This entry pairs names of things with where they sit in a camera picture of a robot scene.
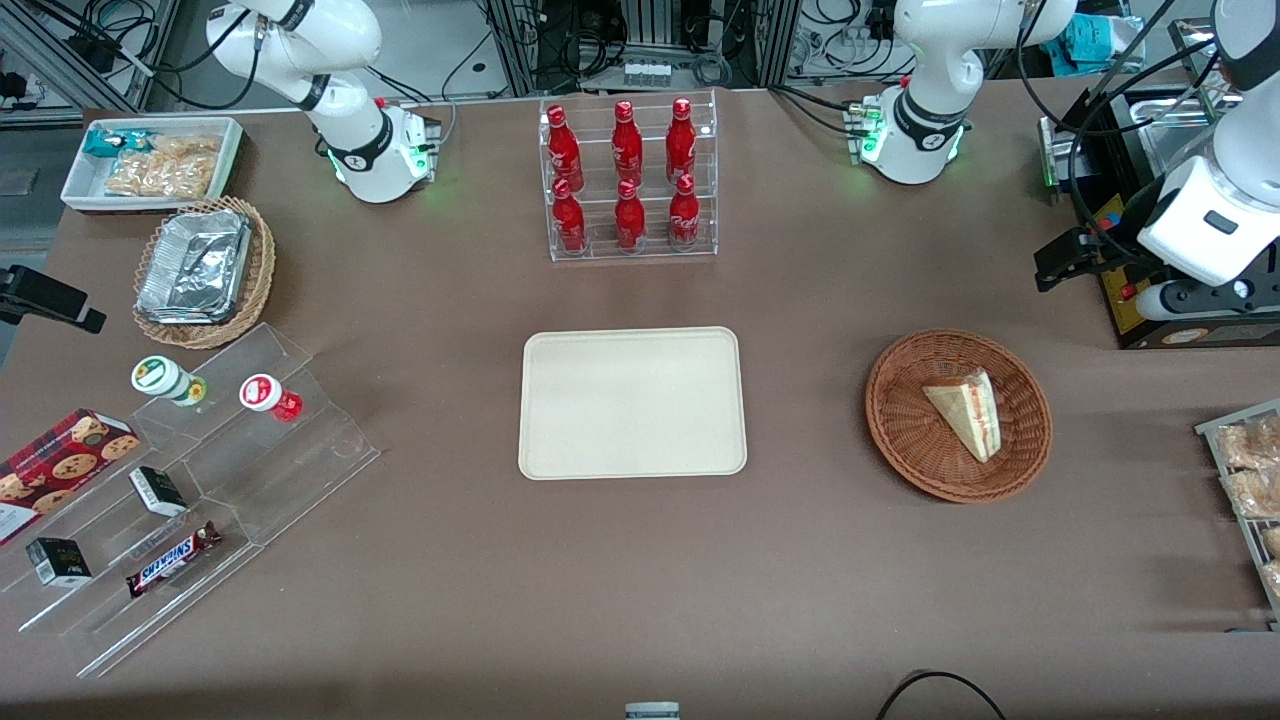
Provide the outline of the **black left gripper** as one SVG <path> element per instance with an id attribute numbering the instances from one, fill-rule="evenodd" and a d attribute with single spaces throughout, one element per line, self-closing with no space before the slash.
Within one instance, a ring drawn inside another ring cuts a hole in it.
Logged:
<path id="1" fill-rule="evenodd" d="M 1074 227 L 1034 252 L 1036 288 L 1047 293 L 1061 282 L 1120 270 L 1137 283 L 1153 274 L 1153 255 L 1138 242 L 1135 227 L 1111 227 L 1107 238 L 1085 227 Z"/>

